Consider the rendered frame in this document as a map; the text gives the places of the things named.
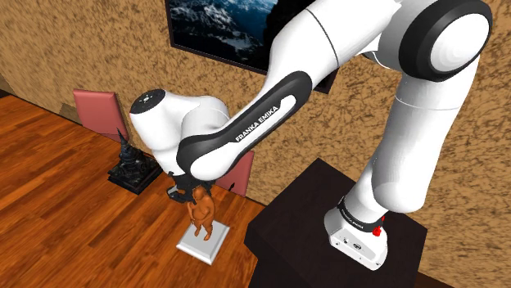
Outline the orange figure on white base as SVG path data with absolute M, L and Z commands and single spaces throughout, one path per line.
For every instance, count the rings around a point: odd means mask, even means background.
M 211 265 L 229 232 L 229 227 L 215 221 L 215 203 L 203 186 L 192 190 L 193 202 L 187 203 L 190 225 L 176 248 Z

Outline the black spired statue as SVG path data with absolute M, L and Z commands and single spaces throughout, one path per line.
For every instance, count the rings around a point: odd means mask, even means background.
M 162 173 L 162 168 L 156 160 L 131 146 L 120 130 L 117 132 L 121 144 L 120 160 L 108 171 L 108 181 L 139 195 Z

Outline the pink chair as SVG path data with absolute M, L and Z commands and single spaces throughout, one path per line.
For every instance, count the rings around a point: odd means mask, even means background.
M 120 142 L 120 136 L 129 140 L 125 121 L 114 92 L 93 92 L 74 89 L 75 106 L 81 124 L 96 133 Z M 240 196 L 245 196 L 254 152 L 248 151 L 225 176 L 218 179 L 215 185 Z

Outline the dark robot stand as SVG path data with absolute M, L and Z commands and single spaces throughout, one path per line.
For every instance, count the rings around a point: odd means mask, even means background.
M 354 181 L 315 160 L 249 224 L 245 244 L 258 258 L 248 288 L 446 288 L 418 270 L 425 227 L 389 212 L 385 263 L 371 271 L 331 247 L 323 217 Z

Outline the framed mountain wall picture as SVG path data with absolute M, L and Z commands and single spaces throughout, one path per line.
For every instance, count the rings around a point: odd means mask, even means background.
M 282 27 L 314 0 L 165 0 L 172 47 L 265 74 Z

